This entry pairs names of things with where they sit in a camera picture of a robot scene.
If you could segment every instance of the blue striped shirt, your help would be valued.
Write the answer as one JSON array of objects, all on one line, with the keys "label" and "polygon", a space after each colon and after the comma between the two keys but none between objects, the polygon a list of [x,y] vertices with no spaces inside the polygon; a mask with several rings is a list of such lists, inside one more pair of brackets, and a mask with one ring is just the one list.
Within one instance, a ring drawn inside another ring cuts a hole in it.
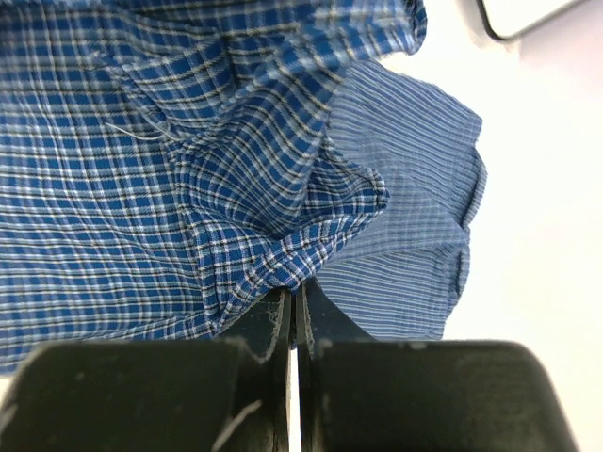
[{"label": "blue striped shirt", "polygon": [[438,87],[372,61],[347,72],[329,137],[377,170],[389,204],[318,273],[325,294],[378,339],[439,339],[469,269],[486,173],[481,119]]}]

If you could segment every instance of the plaid fabric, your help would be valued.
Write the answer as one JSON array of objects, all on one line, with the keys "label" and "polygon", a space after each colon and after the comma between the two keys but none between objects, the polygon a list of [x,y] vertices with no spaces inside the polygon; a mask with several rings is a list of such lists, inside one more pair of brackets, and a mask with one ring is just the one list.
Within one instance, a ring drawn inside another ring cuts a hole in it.
[{"label": "plaid fabric", "polygon": [[0,370],[40,341],[214,336],[385,208],[325,124],[352,60],[418,49],[420,0],[12,3]]},{"label": "plaid fabric", "polygon": [[318,273],[323,291],[378,339],[441,338],[485,185],[481,119],[438,87],[363,61],[348,70],[330,124],[335,148],[378,170],[390,200]]}]

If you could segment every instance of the striped fabric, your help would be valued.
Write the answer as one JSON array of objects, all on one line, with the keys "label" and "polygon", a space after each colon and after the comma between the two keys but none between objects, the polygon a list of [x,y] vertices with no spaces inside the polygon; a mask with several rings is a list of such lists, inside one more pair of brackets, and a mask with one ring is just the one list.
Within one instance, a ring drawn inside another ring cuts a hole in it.
[{"label": "striped fabric", "polygon": [[481,120],[441,89],[359,62],[338,92],[329,136],[374,168],[385,213],[318,273],[325,294],[378,339],[438,339],[469,269],[468,224],[485,170]]},{"label": "striped fabric", "polygon": [[420,0],[0,9],[0,371],[47,340],[199,338],[296,288],[387,203],[326,135]]}]

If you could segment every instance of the blue plaid shirt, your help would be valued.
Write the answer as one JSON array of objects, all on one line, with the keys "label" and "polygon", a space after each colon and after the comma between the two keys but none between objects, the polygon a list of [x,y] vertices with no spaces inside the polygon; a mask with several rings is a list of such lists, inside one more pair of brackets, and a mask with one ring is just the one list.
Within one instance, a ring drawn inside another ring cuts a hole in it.
[{"label": "blue plaid shirt", "polygon": [[214,336],[387,205],[326,123],[353,60],[419,48],[420,0],[4,3],[0,371]]}]

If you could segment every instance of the white background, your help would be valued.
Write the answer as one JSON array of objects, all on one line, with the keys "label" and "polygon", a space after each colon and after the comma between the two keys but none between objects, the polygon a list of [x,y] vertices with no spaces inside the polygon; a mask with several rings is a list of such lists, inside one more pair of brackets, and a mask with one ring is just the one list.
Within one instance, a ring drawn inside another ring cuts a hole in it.
[{"label": "white background", "polygon": [[603,451],[603,1],[505,45],[485,37],[475,0],[426,6],[424,47],[384,64],[483,117],[489,172],[471,274],[445,338],[531,348],[580,450]]}]

